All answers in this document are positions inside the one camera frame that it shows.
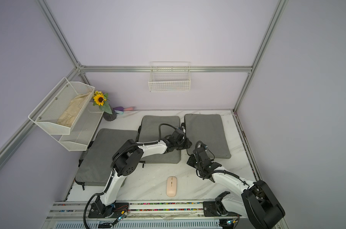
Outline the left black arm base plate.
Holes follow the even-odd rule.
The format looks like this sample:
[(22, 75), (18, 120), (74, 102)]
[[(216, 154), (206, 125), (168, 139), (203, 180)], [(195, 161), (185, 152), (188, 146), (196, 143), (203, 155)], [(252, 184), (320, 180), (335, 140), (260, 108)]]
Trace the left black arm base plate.
[(112, 218), (116, 219), (122, 215), (122, 212), (127, 212), (129, 203), (115, 202), (111, 205), (104, 205), (101, 200), (96, 200), (92, 203), (91, 209), (88, 214), (89, 219), (97, 218)]

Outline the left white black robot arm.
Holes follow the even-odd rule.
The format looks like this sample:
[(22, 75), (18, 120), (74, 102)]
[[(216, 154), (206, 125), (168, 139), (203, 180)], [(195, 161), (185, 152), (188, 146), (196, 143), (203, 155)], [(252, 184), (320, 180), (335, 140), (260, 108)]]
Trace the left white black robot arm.
[(93, 199), (95, 201), (90, 208), (90, 215), (96, 211), (99, 218), (115, 218), (111, 227), (127, 216), (129, 205), (117, 208), (117, 194), (127, 176), (135, 171), (142, 157), (168, 154), (174, 150), (188, 149), (192, 146), (192, 142), (186, 136), (185, 123), (181, 123), (180, 127), (167, 123), (159, 124), (158, 133), (158, 139), (155, 141), (137, 142), (129, 139), (114, 154), (110, 166), (110, 177), (104, 190), (93, 194), (85, 205), (83, 225), (86, 229), (89, 228), (86, 213)]

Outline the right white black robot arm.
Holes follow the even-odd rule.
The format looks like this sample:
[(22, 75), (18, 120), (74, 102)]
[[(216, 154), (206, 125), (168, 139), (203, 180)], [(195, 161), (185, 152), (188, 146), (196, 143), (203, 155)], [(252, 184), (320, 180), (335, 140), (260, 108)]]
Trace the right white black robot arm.
[(262, 180), (251, 181), (225, 169), (208, 156), (202, 141), (195, 144), (187, 164), (202, 180), (210, 180), (226, 188), (214, 201), (203, 203), (207, 216), (245, 217), (256, 229), (271, 229), (286, 215), (270, 187)]

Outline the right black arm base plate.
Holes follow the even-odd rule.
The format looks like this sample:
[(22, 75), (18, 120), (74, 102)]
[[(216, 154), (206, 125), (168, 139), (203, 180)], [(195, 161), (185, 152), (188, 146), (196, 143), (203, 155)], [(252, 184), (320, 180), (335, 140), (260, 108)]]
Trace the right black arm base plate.
[(217, 205), (215, 201), (204, 201), (203, 214), (205, 217), (237, 217), (240, 216), (235, 212), (229, 212), (224, 209), (222, 204)]

